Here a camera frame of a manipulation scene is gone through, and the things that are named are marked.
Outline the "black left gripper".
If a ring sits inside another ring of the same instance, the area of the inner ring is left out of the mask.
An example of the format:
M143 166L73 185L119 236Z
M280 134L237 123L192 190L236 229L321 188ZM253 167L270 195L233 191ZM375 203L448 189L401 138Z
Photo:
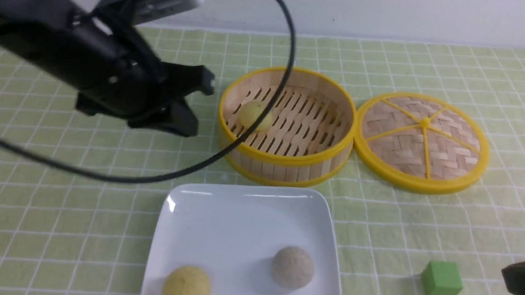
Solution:
M128 121L131 129L198 135L199 122L185 98L212 96L206 66L161 62L137 30L116 13L70 10L67 32L75 50L75 109Z

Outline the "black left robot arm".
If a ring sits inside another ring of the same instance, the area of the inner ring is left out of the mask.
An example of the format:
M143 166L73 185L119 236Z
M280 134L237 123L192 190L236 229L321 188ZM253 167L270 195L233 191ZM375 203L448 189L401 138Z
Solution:
M85 115L194 137L198 118L185 98L212 95L214 74L165 63L136 27L201 1L100 0L85 11L73 0L0 0L0 46L75 89Z

